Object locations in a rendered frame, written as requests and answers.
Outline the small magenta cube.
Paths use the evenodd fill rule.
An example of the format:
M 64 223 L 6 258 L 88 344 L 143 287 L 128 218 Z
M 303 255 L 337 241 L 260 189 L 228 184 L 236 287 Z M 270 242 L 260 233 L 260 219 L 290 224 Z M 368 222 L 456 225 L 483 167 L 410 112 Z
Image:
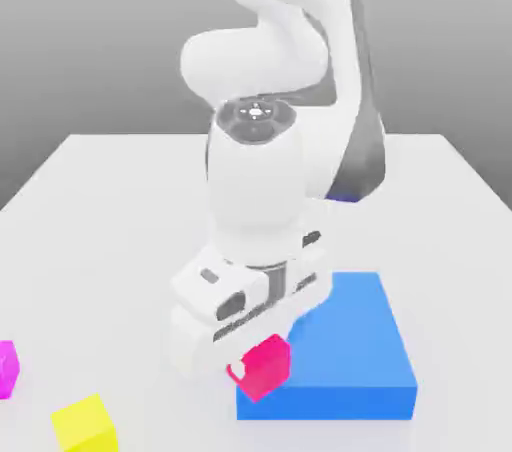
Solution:
M 20 363 L 14 343 L 0 341 L 0 400 L 11 397 L 19 373 Z

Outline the large blue box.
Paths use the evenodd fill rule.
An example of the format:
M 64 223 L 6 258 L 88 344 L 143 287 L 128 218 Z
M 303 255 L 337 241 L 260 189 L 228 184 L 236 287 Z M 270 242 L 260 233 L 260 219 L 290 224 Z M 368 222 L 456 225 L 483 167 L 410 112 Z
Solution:
M 377 273 L 334 273 L 328 299 L 288 340 L 290 377 L 257 403 L 238 392 L 238 419 L 412 418 L 418 383 Z

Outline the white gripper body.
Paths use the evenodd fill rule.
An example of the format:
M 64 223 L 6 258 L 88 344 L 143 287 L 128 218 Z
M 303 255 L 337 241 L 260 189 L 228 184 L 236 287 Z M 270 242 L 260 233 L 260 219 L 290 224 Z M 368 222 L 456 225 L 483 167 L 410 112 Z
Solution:
M 332 289 L 323 249 L 263 269 L 235 265 L 203 249 L 171 281 L 170 357 L 187 377 L 236 362 L 322 304 Z

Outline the small yellow cube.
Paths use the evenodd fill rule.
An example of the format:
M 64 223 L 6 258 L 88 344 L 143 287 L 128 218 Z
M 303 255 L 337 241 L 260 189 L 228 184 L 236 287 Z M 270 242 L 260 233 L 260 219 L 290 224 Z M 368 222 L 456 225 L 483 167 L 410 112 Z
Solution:
M 98 394 L 51 414 L 60 452 L 119 452 L 115 426 Z

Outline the small crimson cube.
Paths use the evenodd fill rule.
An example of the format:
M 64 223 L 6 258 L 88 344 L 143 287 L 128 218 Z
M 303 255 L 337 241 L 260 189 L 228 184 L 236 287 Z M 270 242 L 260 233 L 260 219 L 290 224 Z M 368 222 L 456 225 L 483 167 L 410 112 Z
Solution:
M 226 367 L 237 387 L 256 403 L 281 386 L 290 376 L 291 348 L 274 334 L 250 349 L 241 360 Z

